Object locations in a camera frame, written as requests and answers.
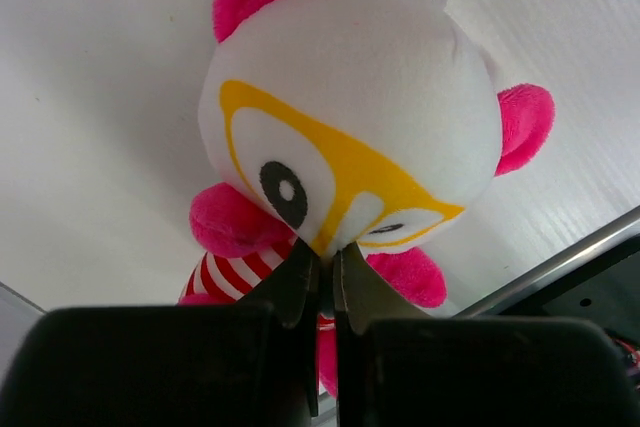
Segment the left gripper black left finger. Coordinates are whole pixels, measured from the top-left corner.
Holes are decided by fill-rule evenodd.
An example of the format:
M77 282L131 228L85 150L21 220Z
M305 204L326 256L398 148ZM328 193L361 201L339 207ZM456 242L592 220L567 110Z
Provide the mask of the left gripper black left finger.
M308 426L319 258L302 242L232 305L59 309L1 389L5 426Z

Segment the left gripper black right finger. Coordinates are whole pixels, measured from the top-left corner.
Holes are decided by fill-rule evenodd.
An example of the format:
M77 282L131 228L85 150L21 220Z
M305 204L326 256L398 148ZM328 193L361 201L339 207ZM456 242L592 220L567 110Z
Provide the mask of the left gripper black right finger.
M436 319L350 245L333 260L341 426L635 426L612 341L577 319Z

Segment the white plush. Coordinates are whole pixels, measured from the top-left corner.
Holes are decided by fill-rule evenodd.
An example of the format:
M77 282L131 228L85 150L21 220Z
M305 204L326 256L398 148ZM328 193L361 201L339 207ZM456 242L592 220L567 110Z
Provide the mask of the white plush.
M350 244L411 304L447 297L428 237L552 129L551 94L497 85L447 0L213 0L198 122L219 182L192 201L204 254L179 301L228 305L296 241Z

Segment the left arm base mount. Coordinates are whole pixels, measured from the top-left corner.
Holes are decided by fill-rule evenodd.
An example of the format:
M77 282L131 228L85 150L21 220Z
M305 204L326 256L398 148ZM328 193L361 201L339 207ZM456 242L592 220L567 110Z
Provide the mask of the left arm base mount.
M639 385L639 237L634 236L538 292L504 315L588 320L610 338Z

